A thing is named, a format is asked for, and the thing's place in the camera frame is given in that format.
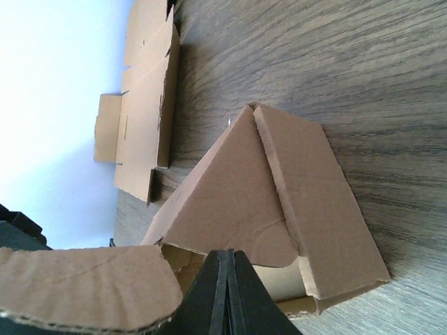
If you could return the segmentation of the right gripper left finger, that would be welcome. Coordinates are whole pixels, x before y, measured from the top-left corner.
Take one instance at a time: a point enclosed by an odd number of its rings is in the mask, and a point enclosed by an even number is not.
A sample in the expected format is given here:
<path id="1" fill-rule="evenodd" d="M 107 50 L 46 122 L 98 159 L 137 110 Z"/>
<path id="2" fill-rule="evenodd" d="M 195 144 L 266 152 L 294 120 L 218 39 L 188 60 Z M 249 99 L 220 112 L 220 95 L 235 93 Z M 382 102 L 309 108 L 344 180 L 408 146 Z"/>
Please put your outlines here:
<path id="1" fill-rule="evenodd" d="M 212 251 L 205 259 L 173 315 L 153 334 L 228 334 L 228 251 Z"/>

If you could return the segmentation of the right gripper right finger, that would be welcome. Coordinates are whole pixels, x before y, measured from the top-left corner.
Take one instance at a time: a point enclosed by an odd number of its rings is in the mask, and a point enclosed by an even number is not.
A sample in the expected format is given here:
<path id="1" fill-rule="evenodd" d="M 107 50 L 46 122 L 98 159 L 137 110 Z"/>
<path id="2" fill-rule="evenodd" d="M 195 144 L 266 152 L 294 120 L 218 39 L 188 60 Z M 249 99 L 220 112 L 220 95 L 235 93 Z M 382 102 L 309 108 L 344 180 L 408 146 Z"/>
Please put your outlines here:
<path id="1" fill-rule="evenodd" d="M 228 251 L 229 334 L 300 334 L 279 310 L 242 251 Z"/>

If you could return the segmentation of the small cardboard box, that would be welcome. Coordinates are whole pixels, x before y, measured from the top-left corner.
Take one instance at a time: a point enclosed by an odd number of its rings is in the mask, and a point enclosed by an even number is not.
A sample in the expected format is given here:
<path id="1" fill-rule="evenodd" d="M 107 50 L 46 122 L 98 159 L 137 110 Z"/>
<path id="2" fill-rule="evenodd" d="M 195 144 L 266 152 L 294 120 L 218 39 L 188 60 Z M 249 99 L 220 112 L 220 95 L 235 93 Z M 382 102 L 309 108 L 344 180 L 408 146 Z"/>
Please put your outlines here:
<path id="1" fill-rule="evenodd" d="M 2 334 L 153 334 L 212 251 L 242 251 L 279 310 L 319 314 L 390 280 L 321 126 L 252 103 L 140 246 L 1 247 Z"/>

